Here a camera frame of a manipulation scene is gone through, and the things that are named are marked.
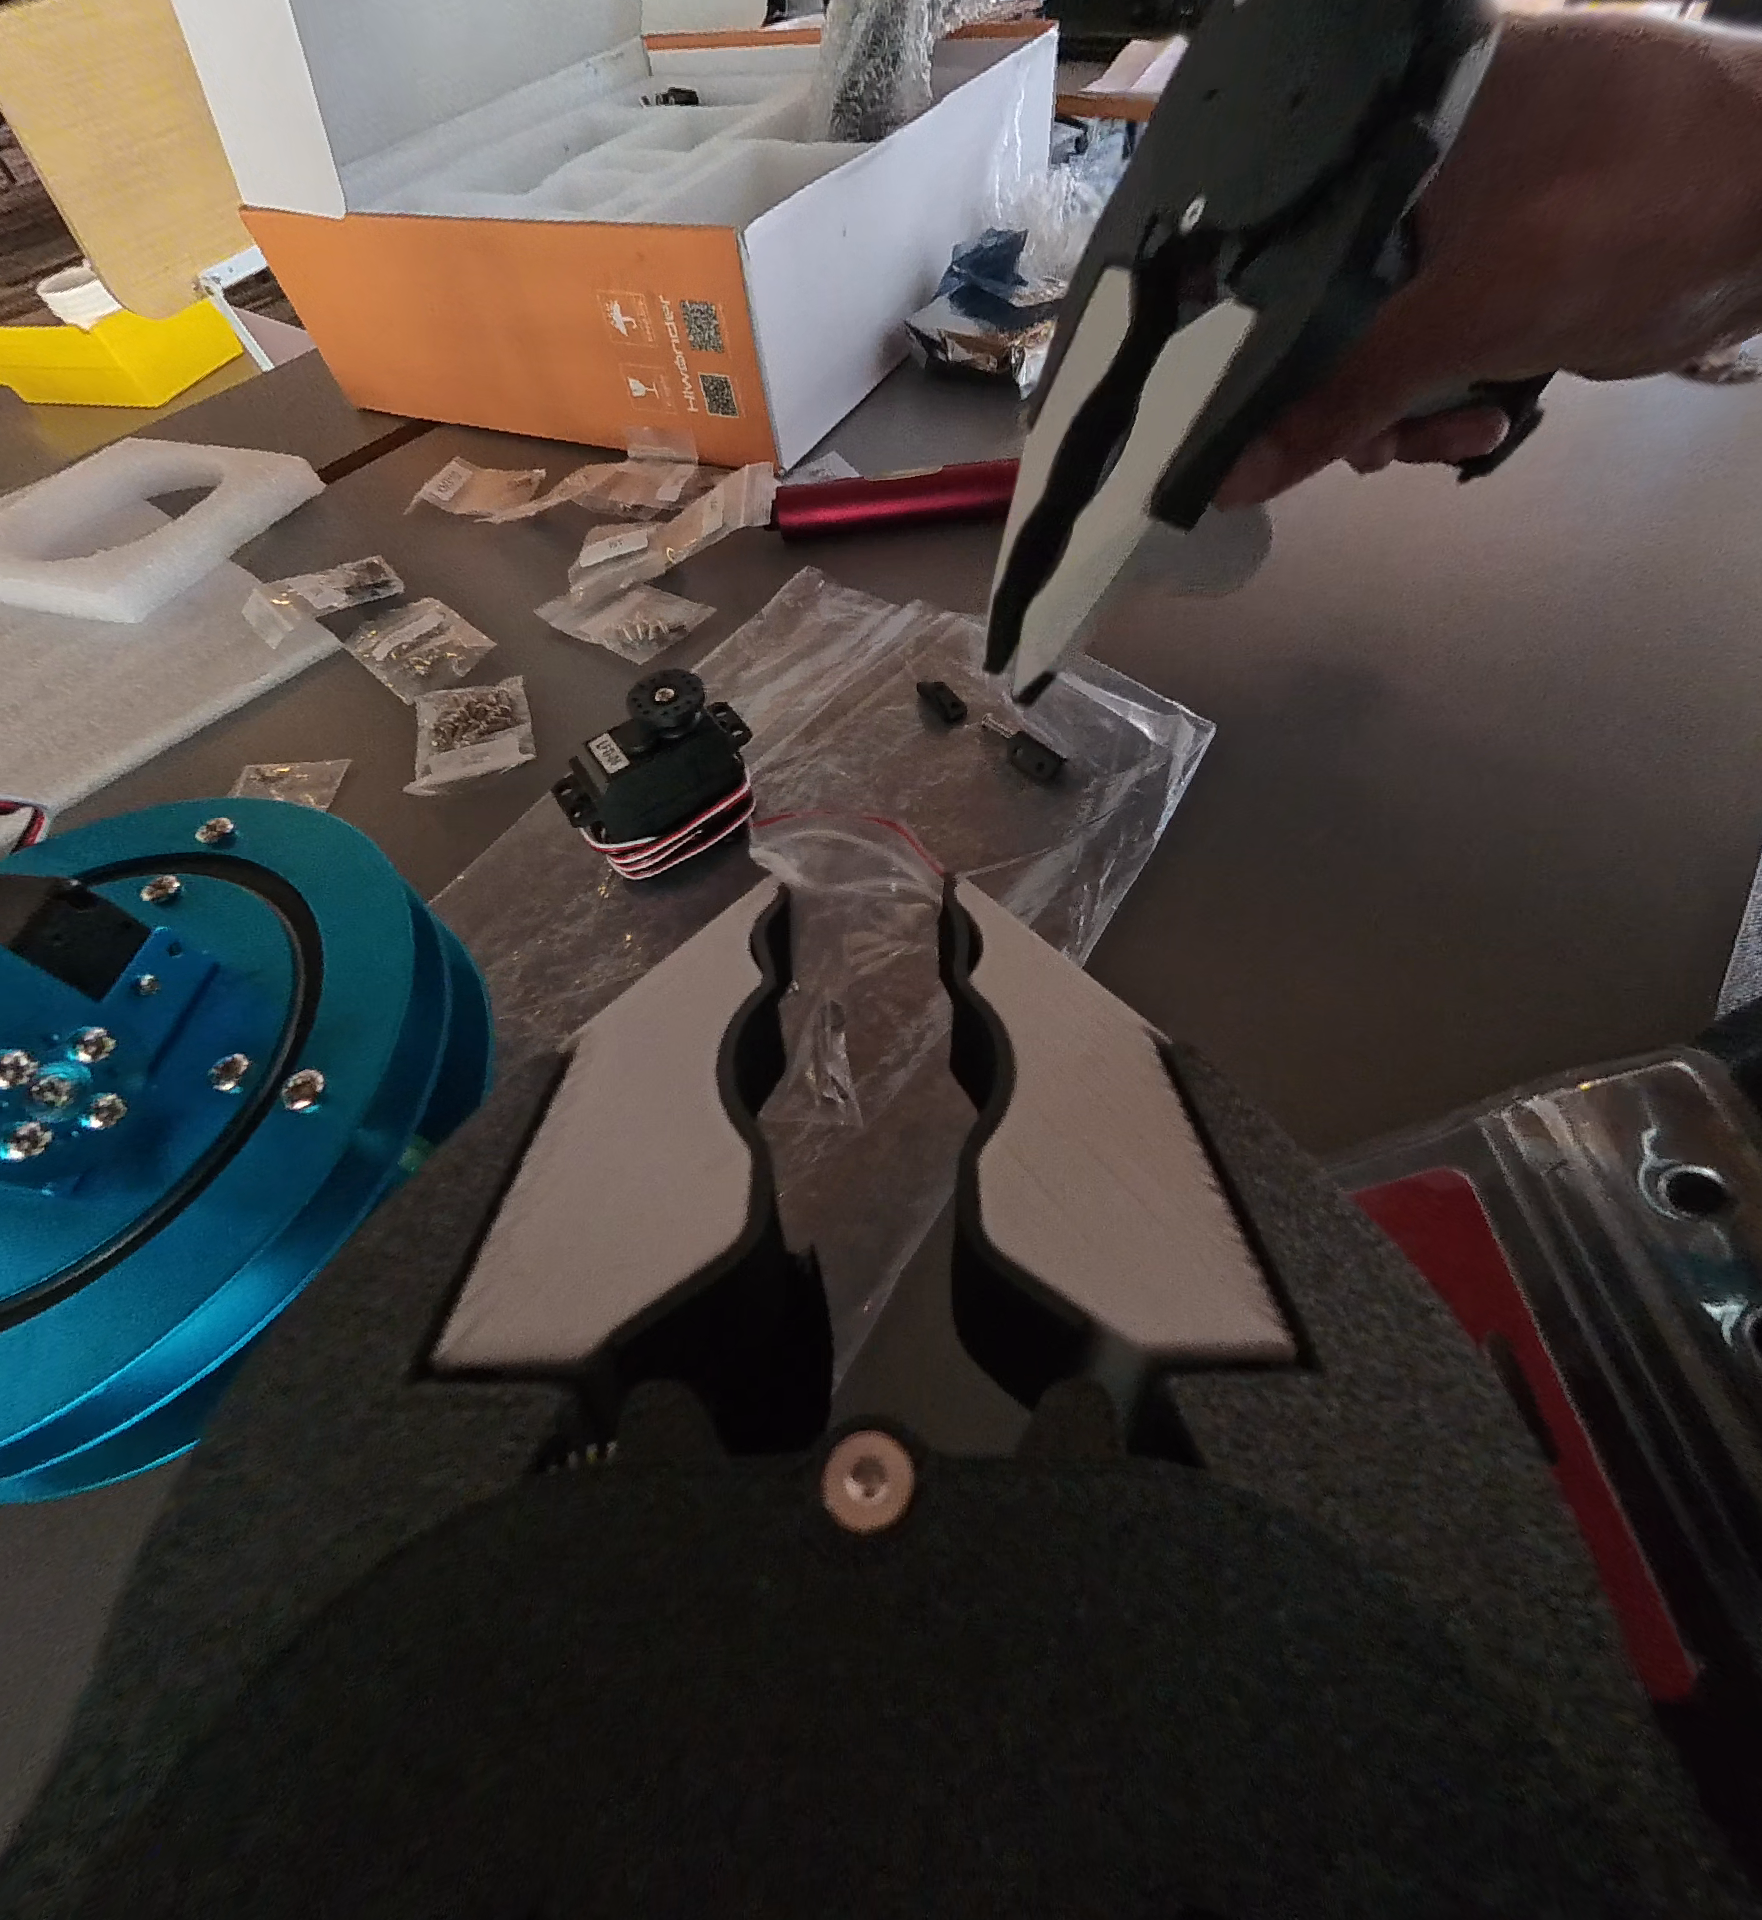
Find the grey desk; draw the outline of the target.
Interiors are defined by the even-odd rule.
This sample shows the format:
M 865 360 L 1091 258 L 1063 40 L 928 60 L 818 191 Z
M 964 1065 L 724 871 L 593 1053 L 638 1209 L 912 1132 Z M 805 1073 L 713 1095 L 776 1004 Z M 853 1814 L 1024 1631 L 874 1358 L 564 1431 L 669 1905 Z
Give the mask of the grey desk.
M 1711 1013 L 1762 848 L 1762 376 L 1560 380 L 1492 480 L 1343 469 L 1272 509 L 1249 589 L 1199 596 L 1157 541 L 1094 654 L 1216 722 L 1099 977 L 1230 1070 L 1296 1139 L 1340 1148 Z M 347 754 L 342 812 L 428 894 L 536 801 L 616 669 L 532 615 L 560 537 L 409 511 L 449 454 L 572 450 L 415 427 L 248 560 L 383 547 L 529 673 L 541 774 L 403 799 L 412 730 L 325 664 L 95 812 L 219 794 L 254 752 Z M 0 1511 L 0 1667 L 87 1641 L 152 1476 Z

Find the blue toy robot arm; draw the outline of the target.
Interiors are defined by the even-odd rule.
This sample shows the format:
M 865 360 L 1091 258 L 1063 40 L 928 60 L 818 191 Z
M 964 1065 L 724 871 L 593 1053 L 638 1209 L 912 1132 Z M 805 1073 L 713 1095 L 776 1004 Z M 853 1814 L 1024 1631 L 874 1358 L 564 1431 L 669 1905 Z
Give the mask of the blue toy robot arm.
M 328 812 L 189 801 L 0 856 L 0 1505 L 191 1449 L 493 1056 L 475 961 Z

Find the orange and white cardboard box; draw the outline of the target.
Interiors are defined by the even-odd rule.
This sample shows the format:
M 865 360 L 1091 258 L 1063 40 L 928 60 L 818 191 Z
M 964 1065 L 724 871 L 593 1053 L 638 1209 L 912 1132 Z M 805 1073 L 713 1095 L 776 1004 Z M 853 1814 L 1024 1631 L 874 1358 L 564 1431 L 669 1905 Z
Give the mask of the orange and white cardboard box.
M 1058 31 L 941 31 L 898 125 L 821 3 L 182 2 L 241 214 L 344 396 L 789 468 L 1048 162 Z

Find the person's right hand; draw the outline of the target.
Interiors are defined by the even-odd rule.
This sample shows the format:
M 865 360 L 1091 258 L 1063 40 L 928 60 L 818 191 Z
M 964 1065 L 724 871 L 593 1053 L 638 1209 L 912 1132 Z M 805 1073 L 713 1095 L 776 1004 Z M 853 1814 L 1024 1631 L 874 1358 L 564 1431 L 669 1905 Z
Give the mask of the person's right hand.
M 1696 143 L 1734 103 L 1708 34 L 1631 11 L 1504 28 L 1418 209 L 1419 264 L 1357 348 L 1235 462 L 1218 505 L 1330 465 L 1457 468 L 1515 427 L 1470 389 L 1667 371 L 1725 336 L 1728 180 Z

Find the clear packaged tool box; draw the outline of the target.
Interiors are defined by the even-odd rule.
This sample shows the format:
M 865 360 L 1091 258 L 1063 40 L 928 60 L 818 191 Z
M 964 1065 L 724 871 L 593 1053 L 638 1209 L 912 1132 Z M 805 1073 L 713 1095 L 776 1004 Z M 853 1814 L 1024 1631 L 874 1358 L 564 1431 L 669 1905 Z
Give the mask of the clear packaged tool box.
M 1762 1118 L 1699 1051 L 1374 1141 L 1334 1179 L 1494 1363 L 1652 1700 L 1762 1805 Z

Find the bubble wrap bundle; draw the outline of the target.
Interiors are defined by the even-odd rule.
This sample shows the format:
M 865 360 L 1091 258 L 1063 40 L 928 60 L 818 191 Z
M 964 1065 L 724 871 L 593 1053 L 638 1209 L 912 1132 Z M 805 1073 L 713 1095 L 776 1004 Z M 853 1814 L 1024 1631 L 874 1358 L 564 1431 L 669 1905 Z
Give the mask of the bubble wrap bundle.
M 979 14 L 975 2 L 825 3 L 806 139 L 874 143 L 928 110 L 937 41 Z

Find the blue foil bags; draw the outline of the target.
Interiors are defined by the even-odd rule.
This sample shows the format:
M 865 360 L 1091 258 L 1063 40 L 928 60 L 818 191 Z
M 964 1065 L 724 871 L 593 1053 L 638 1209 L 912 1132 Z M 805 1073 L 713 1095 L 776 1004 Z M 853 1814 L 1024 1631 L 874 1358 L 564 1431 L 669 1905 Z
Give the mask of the blue foil bags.
M 933 300 L 903 323 L 912 360 L 925 373 L 986 380 L 1035 395 L 1067 281 L 1026 265 L 1028 234 L 989 227 L 954 249 Z

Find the scattered small parts bags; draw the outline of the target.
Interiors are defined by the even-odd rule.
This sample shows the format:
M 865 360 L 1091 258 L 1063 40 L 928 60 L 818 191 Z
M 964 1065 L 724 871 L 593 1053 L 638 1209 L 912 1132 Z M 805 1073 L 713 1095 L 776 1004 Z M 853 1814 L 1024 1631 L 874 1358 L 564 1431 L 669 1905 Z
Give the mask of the scattered small parts bags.
M 706 622 L 708 611 L 661 589 L 678 566 L 719 541 L 773 523 L 775 468 L 704 468 L 690 439 L 638 427 L 619 462 L 574 468 L 479 468 L 448 459 L 415 492 L 471 523 L 532 523 L 560 507 L 597 509 L 569 566 L 566 589 L 536 617 L 631 666 L 646 666 Z M 521 677 L 484 683 L 496 641 L 445 600 L 414 594 L 383 557 L 362 557 L 253 589 L 245 619 L 271 649 L 330 636 L 415 722 L 418 796 L 532 761 L 532 709 Z

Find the white foam frame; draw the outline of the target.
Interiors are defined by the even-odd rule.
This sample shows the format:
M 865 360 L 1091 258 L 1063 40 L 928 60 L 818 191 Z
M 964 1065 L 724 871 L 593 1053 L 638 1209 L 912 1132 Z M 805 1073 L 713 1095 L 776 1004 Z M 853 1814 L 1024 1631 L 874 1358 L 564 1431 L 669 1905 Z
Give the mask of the white foam frame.
M 0 500 L 0 605 L 145 620 L 322 490 L 289 454 L 128 437 Z

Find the small clear zip bag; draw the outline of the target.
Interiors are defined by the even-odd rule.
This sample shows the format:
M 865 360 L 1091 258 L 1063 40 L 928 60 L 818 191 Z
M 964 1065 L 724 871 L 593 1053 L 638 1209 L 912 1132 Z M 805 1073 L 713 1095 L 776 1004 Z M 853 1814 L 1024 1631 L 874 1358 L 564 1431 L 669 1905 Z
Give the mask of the small clear zip bag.
M 768 1116 L 802 1138 L 870 1129 L 945 1037 L 944 871 L 901 822 L 829 809 L 763 814 L 750 855 L 791 909 Z

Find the red metal tube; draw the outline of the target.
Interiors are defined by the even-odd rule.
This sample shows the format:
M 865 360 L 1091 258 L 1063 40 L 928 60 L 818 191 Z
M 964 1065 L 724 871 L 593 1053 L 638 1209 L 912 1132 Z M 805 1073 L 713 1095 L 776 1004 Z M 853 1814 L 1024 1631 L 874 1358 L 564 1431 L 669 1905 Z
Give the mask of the red metal tube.
M 825 541 L 1003 522 L 1016 473 L 1018 459 L 997 459 L 818 482 L 791 477 L 773 492 L 771 525 L 784 541 Z

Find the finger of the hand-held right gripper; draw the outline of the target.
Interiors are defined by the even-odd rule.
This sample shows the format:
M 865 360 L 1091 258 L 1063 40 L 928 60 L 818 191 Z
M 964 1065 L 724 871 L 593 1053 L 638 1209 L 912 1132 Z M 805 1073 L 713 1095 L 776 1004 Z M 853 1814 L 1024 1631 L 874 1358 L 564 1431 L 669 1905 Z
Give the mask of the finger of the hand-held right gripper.
M 1101 492 L 1134 427 L 1144 378 L 1144 297 L 1107 264 L 1060 326 L 1047 391 L 1014 475 L 989 591 L 988 669 L 1052 675 L 1113 583 L 1134 509 Z
M 1125 557 L 1113 583 L 1157 522 L 1155 493 L 1178 471 L 1254 323 L 1256 313 L 1250 307 L 1223 300 L 1183 323 L 1172 338 L 1155 346 L 1148 336 L 1144 313 L 1144 378 L 1134 427 L 1101 492 L 1102 505 L 1134 509 L 1134 529 L 1125 534 Z M 1013 697 L 1020 706 L 1036 701 L 1052 675 L 1014 675 Z

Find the light wooden chair back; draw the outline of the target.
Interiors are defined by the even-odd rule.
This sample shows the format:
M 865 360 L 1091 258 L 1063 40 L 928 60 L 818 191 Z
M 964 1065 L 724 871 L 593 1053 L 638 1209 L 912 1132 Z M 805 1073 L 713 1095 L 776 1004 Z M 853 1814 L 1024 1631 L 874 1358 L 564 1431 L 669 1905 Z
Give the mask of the light wooden chair back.
M 81 254 L 137 317 L 174 317 L 253 246 L 174 3 L 2 3 L 0 108 Z

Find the black servo motor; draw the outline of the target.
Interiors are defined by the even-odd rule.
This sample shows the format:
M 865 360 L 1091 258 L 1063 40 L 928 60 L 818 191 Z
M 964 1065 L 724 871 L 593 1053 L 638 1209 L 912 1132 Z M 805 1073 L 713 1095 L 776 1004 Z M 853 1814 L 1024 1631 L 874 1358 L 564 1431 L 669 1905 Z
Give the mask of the black servo motor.
M 616 876 L 646 883 L 749 833 L 749 722 L 690 667 L 640 677 L 628 715 L 579 744 L 551 789 Z

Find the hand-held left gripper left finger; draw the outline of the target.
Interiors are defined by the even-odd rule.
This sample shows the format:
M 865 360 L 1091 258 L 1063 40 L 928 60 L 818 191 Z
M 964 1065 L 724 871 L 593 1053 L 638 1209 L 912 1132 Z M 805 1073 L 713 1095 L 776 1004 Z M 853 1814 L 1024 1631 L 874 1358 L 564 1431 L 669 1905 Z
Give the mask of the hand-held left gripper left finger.
M 660 1329 L 706 1354 L 778 1325 L 792 1257 L 761 1118 L 791 977 L 789 889 L 764 879 L 581 1028 L 439 1372 L 584 1380 Z

